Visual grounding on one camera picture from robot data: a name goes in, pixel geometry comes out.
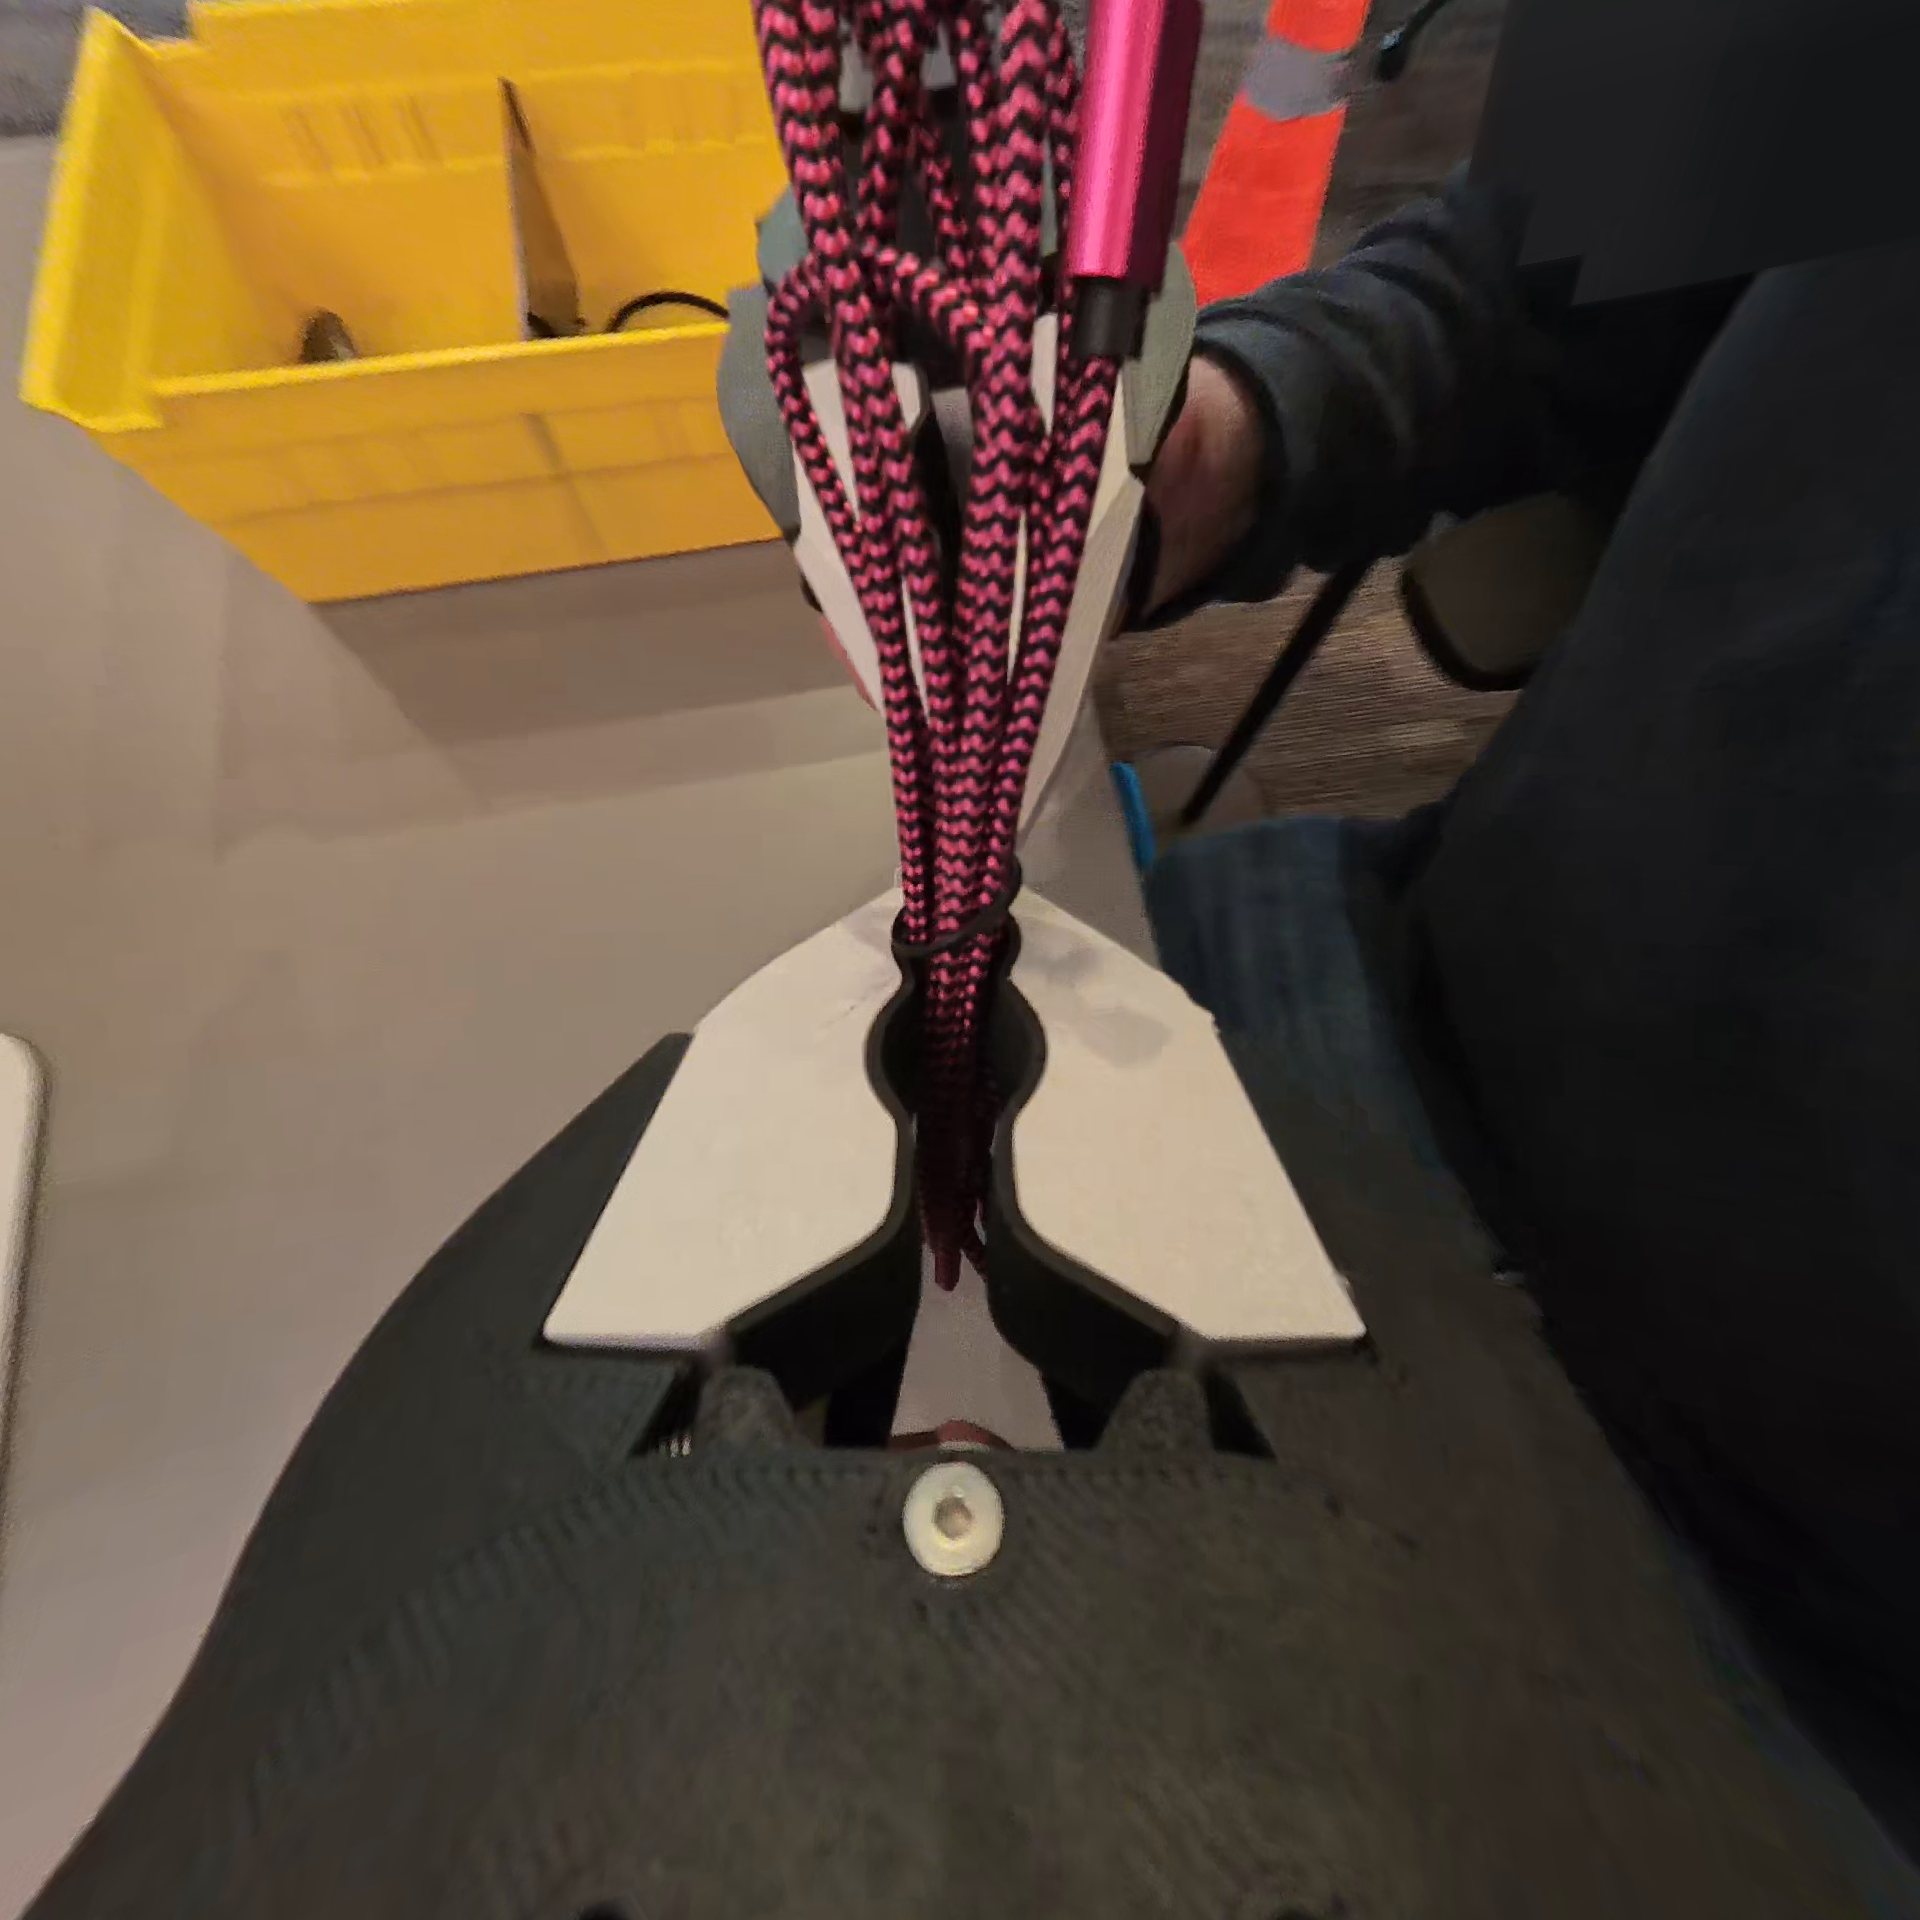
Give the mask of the orange cone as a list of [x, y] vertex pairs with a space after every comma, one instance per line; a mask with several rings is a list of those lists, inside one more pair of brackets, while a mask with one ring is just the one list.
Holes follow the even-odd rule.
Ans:
[[1228, 305], [1312, 266], [1363, 33], [1370, 0], [1265, 11], [1182, 226], [1182, 266], [1200, 305]]

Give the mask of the yellow plastic bin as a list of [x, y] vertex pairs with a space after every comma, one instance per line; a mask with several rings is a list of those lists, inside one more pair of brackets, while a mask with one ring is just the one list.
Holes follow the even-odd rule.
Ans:
[[[512, 305], [521, 87], [586, 338]], [[712, 367], [780, 144], [745, 0], [85, 15], [21, 400], [302, 601], [777, 546]], [[298, 367], [343, 313], [358, 367]]]

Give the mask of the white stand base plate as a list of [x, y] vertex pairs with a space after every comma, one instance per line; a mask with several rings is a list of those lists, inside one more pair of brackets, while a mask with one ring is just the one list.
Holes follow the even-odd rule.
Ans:
[[0, 1034], [0, 1428], [12, 1414], [12, 1335], [21, 1270], [37, 1221], [37, 1152], [41, 1152], [41, 1063], [21, 1034]]

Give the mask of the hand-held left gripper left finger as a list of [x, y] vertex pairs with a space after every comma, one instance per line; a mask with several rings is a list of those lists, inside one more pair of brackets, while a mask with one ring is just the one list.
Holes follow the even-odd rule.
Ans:
[[813, 933], [687, 1043], [545, 1340], [868, 1371], [913, 1324], [913, 1126], [892, 1085], [898, 894]]

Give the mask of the black floor stand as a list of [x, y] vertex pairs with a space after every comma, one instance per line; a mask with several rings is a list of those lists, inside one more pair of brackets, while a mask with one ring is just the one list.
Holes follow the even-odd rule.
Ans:
[[1242, 696], [1237, 731], [1221, 740], [1221, 755], [1204, 761], [1200, 786], [1182, 794], [1178, 824], [1204, 824], [1204, 814], [1221, 802], [1221, 786], [1237, 785], [1237, 765], [1255, 755], [1265, 719], [1285, 705], [1285, 692], [1303, 684], [1303, 668], [1318, 661], [1318, 647], [1337, 634], [1357, 586], [1378, 570], [1378, 559], [1357, 559], [1337, 570], [1318, 584], [1312, 608], [1295, 621], [1295, 634], [1279, 641], [1271, 668], [1255, 677], [1255, 692]]

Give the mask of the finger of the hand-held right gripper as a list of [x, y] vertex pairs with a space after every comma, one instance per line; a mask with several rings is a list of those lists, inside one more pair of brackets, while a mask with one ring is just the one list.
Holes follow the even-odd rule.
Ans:
[[1128, 608], [1154, 424], [1163, 424], [1163, 400], [1140, 400], [1140, 379], [1115, 379], [1110, 453], [1100, 453], [1090, 524], [1089, 524], [1089, 554], [1078, 554], [1078, 584], [1069, 584], [1069, 621], [1065, 621], [1065, 647], [1047, 668], [1045, 740], [1027, 761], [1018, 851], [1032, 843], [1045, 814], [1065, 794], [1078, 705], [1090, 692], [1090, 655]]
[[864, 595], [845, 584], [845, 559], [843, 559], [843, 546], [824, 532], [824, 506], [817, 506], [796, 453], [791, 453], [791, 466], [796, 466], [796, 546], [791, 546], [791, 559], [805, 570], [805, 595], [824, 625], [835, 661], [852, 677], [864, 705], [887, 711], [875, 641], [868, 641]]

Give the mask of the person's right hand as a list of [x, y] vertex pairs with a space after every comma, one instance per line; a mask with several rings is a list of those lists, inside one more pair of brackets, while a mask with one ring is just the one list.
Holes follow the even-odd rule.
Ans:
[[1265, 385], [1237, 359], [1200, 352], [1148, 466], [1128, 625], [1265, 601], [1279, 584], [1271, 506], [1279, 429]]

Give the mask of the person's right forearm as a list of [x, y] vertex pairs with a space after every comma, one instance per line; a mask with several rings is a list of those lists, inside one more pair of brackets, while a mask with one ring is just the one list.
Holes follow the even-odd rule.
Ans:
[[1447, 515], [1608, 488], [1569, 338], [1474, 187], [1409, 204], [1329, 266], [1200, 305], [1200, 352], [1242, 367], [1279, 429], [1271, 595], [1303, 569], [1400, 559]]

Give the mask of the black twist tie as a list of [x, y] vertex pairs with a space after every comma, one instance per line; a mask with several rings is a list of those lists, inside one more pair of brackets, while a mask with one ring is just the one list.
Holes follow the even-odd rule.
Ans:
[[892, 946], [898, 968], [944, 961], [963, 946], [1000, 936], [1010, 920], [1010, 902], [1018, 902], [1018, 858], [1004, 863], [1004, 888], [966, 920], [951, 920], [940, 936], [906, 936], [906, 917], [892, 917], [887, 946]]

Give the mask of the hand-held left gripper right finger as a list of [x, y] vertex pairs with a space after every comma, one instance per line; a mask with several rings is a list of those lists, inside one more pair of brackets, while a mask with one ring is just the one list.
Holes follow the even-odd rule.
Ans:
[[1045, 894], [992, 1016], [992, 1319], [1045, 1379], [1363, 1346], [1214, 1016]]

